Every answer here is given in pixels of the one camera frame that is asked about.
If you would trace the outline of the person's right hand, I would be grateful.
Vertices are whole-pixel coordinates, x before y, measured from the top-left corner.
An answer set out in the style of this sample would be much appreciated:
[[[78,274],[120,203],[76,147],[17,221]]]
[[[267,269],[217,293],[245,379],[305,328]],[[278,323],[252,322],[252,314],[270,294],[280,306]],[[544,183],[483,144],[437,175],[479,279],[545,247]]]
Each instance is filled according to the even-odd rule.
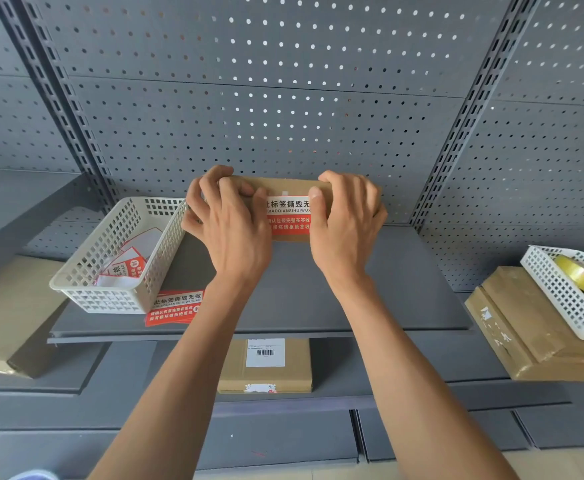
[[[367,206],[338,202],[338,174],[342,173],[326,170],[318,177],[320,182],[330,184],[332,204],[328,207],[327,203],[328,229],[310,229],[312,257],[336,296],[368,281],[365,266],[379,233],[372,220],[382,195],[380,188],[367,178]]]

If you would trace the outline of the person's left hand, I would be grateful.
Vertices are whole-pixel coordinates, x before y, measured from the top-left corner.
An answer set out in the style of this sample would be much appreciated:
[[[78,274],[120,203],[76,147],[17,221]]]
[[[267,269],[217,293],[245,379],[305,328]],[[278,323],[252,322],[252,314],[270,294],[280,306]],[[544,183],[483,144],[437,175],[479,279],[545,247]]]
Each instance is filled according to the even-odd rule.
[[[186,197],[199,193],[202,177],[192,181]],[[271,261],[272,231],[252,227],[251,201],[257,188],[243,179],[231,178],[234,209],[203,211],[203,236],[194,237],[207,248],[217,281],[254,290]]]

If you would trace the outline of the red white seal sticker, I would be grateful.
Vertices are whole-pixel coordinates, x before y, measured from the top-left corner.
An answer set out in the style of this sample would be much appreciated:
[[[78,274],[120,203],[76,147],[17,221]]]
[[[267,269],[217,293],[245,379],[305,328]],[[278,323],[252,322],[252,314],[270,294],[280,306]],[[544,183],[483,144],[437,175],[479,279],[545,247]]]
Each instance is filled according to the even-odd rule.
[[[135,247],[128,247],[112,259],[96,278],[98,287],[128,288],[140,281],[146,259]]]
[[[191,323],[200,309],[204,295],[205,290],[161,291],[145,316],[145,326]]]
[[[310,197],[269,196],[266,209],[273,241],[309,242],[312,222]]]

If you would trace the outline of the small brown cardboard box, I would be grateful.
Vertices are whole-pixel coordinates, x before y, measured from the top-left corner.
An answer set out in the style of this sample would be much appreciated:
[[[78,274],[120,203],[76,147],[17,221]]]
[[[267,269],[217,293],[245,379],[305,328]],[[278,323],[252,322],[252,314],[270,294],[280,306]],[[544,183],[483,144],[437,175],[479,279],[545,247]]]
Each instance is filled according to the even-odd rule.
[[[251,178],[251,177],[233,177],[234,179],[243,179],[251,186],[258,188],[264,187],[269,196],[309,196],[309,190],[313,186],[319,187],[328,203],[328,207],[332,204],[332,190],[328,183],[320,181],[311,182],[309,180],[290,180],[284,178]]]

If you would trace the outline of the person's right forearm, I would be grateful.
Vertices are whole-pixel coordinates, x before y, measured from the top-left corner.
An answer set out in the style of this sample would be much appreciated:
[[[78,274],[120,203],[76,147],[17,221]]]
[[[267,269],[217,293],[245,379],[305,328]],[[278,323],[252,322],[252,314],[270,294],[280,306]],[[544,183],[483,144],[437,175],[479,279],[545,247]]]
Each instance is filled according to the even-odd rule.
[[[407,480],[519,480],[493,441],[390,314],[374,282],[335,295]]]

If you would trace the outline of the person's left forearm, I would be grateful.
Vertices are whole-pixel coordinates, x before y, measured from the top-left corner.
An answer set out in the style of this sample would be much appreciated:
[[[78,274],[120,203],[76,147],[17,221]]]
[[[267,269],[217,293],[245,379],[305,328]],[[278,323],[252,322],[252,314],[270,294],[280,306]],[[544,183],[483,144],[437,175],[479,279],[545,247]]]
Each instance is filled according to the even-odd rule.
[[[192,480],[240,314],[262,271],[220,271],[87,480]]]

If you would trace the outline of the white sticker backing sheet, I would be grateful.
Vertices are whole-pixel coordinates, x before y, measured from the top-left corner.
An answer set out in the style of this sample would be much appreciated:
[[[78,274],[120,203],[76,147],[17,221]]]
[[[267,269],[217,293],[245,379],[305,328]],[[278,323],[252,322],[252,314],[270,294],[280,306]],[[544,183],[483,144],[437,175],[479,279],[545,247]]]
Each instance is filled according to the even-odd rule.
[[[152,227],[144,232],[141,232],[126,242],[120,247],[120,252],[124,253],[130,248],[134,248],[145,261],[152,256],[153,251],[158,245],[158,242],[163,232],[157,227]]]

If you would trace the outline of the grey metal shelf board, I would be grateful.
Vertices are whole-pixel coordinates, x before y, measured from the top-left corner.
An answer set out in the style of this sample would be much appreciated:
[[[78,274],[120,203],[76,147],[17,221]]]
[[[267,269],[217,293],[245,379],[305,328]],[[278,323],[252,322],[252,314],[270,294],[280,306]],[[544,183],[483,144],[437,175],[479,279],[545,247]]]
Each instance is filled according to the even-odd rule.
[[[416,404],[407,396],[429,381],[441,393],[444,380],[448,395],[470,411],[571,402],[558,383],[507,379],[477,333],[413,332],[400,342],[400,351],[392,352],[383,340],[367,347],[351,337],[311,339],[312,393],[221,395],[214,414],[397,408]],[[176,344],[174,339],[113,342],[79,395],[0,395],[0,432],[118,429]]]
[[[0,169],[0,268],[57,217],[76,207],[101,208],[83,174]]]
[[[367,265],[376,289],[407,331],[465,331],[472,320],[410,226],[384,226]],[[145,326],[144,315],[89,314],[70,303],[50,344],[176,340],[186,324]],[[350,337],[351,327],[304,242],[274,242],[272,261],[240,317],[239,338]]]

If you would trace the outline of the white plastic mesh basket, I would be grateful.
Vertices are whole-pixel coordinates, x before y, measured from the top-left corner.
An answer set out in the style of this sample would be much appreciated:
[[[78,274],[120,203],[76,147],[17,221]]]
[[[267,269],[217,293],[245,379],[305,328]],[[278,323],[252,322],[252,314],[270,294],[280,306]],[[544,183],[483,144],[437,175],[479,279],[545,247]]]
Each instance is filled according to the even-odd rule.
[[[91,314],[146,314],[181,245],[184,199],[123,198],[105,216],[49,282],[50,288],[70,298]],[[96,278],[131,237],[152,227],[163,234],[134,287],[98,287]]]
[[[584,252],[529,245],[521,265],[541,288],[578,338],[584,340],[584,292],[554,262],[564,255],[584,265]]]

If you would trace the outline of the grey perforated back panel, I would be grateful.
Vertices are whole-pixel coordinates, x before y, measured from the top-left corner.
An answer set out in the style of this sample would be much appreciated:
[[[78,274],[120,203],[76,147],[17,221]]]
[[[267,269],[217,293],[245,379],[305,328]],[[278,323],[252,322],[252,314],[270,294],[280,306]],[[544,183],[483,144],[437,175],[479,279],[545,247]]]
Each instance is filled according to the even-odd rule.
[[[35,1],[117,201],[184,197],[216,164],[334,169],[381,186],[397,226],[510,2]],[[83,174],[1,20],[0,169]],[[23,252],[67,258],[105,213]],[[459,292],[528,244],[584,251],[584,0],[539,2],[420,236]]]

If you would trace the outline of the grey slotted shelf upright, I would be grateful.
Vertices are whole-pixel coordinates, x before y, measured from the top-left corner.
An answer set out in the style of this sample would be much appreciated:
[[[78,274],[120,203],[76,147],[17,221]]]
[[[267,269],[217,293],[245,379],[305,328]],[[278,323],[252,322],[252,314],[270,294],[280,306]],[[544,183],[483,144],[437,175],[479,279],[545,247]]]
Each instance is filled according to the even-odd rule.
[[[510,0],[470,90],[415,204],[410,226],[420,234],[541,0]]]
[[[101,208],[111,210],[117,200],[104,163],[36,1],[0,0],[0,20]]]

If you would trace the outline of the cardboard box with barcode label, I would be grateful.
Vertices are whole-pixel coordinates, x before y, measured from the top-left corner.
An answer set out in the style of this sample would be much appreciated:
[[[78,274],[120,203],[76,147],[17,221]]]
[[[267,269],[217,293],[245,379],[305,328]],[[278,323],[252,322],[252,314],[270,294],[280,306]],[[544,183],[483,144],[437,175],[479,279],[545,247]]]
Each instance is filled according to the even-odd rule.
[[[233,339],[219,394],[304,394],[313,389],[309,339]]]

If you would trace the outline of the taped brown cardboard box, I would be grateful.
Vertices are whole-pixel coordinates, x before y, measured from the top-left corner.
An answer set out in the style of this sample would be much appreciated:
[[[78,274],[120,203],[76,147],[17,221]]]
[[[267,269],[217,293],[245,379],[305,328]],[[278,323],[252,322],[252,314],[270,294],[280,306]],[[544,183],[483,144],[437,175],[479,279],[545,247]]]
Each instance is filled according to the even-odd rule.
[[[584,340],[523,267],[496,268],[465,306],[512,380],[584,381]]]

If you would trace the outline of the yellow tape roll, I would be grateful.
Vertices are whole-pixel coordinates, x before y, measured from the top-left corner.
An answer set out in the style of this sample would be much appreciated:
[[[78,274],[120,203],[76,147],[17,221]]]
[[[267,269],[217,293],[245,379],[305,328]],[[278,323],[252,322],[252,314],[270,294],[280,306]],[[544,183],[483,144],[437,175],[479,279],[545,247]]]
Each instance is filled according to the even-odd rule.
[[[564,255],[555,257],[554,262],[584,292],[584,265]]]

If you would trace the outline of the large flat cardboard box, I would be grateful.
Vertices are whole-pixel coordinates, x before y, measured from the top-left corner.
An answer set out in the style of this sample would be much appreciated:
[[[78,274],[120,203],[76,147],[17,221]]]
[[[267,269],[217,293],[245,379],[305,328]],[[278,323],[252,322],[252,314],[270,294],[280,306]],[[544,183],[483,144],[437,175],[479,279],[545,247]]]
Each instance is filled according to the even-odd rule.
[[[0,374],[38,378],[56,348],[47,343],[67,304],[49,282],[63,263],[16,256],[0,269]]]

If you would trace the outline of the grey metal base shelf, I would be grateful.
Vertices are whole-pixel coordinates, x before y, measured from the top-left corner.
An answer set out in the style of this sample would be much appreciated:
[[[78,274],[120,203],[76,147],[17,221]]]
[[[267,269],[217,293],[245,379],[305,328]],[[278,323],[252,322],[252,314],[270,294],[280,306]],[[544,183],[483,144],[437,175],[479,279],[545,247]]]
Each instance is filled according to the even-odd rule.
[[[554,404],[472,411],[504,451],[584,447],[584,407]],[[81,479],[112,443],[116,431],[0,434],[0,480],[28,470]],[[356,461],[359,443],[370,461],[394,458],[376,409],[215,418],[199,470],[256,468],[309,462]]]

